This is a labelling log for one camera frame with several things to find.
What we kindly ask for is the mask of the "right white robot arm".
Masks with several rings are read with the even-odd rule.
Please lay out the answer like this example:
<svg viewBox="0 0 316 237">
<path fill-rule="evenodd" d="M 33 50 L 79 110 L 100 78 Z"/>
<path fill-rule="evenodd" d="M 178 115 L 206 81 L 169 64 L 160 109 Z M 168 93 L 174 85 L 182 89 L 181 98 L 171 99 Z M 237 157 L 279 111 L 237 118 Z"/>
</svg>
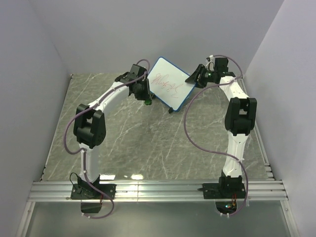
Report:
<svg viewBox="0 0 316 237">
<path fill-rule="evenodd" d="M 197 88 L 206 88 L 208 83 L 219 87 L 229 101 L 225 115 L 225 129 L 228 132 L 228 148 L 224 153 L 226 161 L 217 184 L 206 183 L 201 190 L 205 199 L 225 199 L 246 197 L 242 178 L 243 154 L 246 141 L 255 126 L 257 100 L 249 97 L 238 83 L 243 75 L 236 76 L 229 70 L 231 58 L 223 55 L 211 55 L 207 64 L 198 65 L 197 69 L 185 82 Z"/>
</svg>

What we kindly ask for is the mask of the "blue framed whiteboard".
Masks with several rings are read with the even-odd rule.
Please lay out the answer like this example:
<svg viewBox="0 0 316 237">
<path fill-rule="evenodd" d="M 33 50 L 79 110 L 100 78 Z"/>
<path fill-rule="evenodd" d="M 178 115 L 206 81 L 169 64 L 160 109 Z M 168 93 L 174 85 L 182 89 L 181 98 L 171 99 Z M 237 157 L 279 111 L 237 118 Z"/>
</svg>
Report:
<svg viewBox="0 0 316 237">
<path fill-rule="evenodd" d="M 185 82 L 188 78 L 189 74 L 164 57 L 157 59 L 148 74 L 151 92 L 175 112 L 180 111 L 195 88 Z"/>
</svg>

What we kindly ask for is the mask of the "green whiteboard eraser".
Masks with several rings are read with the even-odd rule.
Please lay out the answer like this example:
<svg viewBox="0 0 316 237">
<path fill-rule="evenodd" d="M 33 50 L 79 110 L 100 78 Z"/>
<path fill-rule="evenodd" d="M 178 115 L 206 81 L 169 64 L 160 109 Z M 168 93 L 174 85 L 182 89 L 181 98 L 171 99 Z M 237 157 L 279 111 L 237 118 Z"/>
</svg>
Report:
<svg viewBox="0 0 316 237">
<path fill-rule="evenodd" d="M 146 105 L 146 106 L 148 106 L 148 105 L 151 105 L 152 104 L 152 100 L 145 100 L 144 101 L 144 104 Z"/>
</svg>

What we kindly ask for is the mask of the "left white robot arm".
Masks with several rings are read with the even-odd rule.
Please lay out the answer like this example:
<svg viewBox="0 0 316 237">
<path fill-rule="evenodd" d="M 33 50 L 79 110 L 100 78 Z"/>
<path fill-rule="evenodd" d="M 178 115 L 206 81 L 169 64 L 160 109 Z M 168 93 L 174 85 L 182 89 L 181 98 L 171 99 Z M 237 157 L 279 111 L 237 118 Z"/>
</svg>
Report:
<svg viewBox="0 0 316 237">
<path fill-rule="evenodd" d="M 151 105 L 154 94 L 150 92 L 147 76 L 146 68 L 133 64 L 130 71 L 118 76 L 99 98 L 77 107 L 73 133 L 81 153 L 78 186 L 88 198 L 97 197 L 101 190 L 98 146 L 106 137 L 106 116 L 130 95 L 145 105 Z"/>
</svg>

